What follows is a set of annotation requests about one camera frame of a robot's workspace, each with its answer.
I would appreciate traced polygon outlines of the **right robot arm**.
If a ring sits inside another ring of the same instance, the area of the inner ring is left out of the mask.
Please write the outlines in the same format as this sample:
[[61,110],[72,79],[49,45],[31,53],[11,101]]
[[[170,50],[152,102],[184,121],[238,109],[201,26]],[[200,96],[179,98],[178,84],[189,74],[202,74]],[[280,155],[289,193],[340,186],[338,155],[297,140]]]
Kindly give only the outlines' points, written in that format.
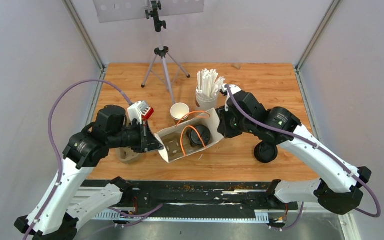
[[337,215],[359,209],[364,196],[362,187],[372,174],[370,169],[353,166],[335,155],[286,108],[266,109],[252,93],[233,84],[225,85],[221,93],[226,96],[226,102],[216,109],[220,120],[217,130],[224,138],[252,134],[260,141],[254,148],[258,161],[273,161],[278,148],[282,148],[318,174],[317,179],[309,181],[272,181],[265,195],[270,208],[308,202],[318,203]]

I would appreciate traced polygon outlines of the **single pulp cup carrier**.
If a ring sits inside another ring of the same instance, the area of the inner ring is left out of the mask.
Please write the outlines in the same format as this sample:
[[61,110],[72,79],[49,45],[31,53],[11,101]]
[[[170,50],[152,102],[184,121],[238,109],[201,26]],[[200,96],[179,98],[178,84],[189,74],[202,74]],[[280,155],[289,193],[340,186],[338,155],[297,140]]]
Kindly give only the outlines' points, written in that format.
[[181,158],[184,156],[181,143],[183,145],[183,150],[186,154],[189,154],[194,150],[190,144],[189,139],[185,135],[182,137],[181,141],[181,136],[179,133],[169,134],[164,137],[163,141],[168,152],[168,158],[170,160]]

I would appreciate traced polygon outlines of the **kraft paper takeout bag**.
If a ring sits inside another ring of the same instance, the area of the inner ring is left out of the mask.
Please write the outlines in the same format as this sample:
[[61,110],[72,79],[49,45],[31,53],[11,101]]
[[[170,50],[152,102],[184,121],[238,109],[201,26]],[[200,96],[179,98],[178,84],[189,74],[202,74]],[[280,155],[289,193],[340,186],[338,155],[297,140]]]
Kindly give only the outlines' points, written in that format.
[[201,111],[200,115],[191,120],[165,128],[154,134],[163,144],[163,149],[158,153],[165,162],[172,163],[203,152],[224,138],[218,132],[219,124],[220,118],[216,110],[211,108]]

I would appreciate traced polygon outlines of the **black plastic cup lid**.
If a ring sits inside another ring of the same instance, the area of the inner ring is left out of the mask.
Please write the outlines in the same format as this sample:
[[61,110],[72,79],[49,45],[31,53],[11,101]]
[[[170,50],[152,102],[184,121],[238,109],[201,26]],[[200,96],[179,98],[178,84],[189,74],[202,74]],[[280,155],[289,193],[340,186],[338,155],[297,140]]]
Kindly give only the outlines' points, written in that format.
[[194,129],[188,130],[186,133],[192,147],[204,147],[207,146],[211,141],[210,129],[205,125],[193,126]]

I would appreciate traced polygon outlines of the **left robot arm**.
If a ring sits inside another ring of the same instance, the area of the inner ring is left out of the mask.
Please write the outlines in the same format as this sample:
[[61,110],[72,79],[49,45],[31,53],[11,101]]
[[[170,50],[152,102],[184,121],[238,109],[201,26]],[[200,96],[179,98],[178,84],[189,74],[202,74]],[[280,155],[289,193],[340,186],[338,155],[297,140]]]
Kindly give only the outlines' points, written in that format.
[[148,124],[153,113],[145,101],[127,109],[117,105],[101,109],[94,122],[69,139],[54,183],[30,214],[16,219],[15,228],[35,240],[72,240],[103,210],[117,204],[129,206],[133,186],[121,177],[76,205],[72,205],[72,199],[111,149],[127,148],[138,154],[163,149]]

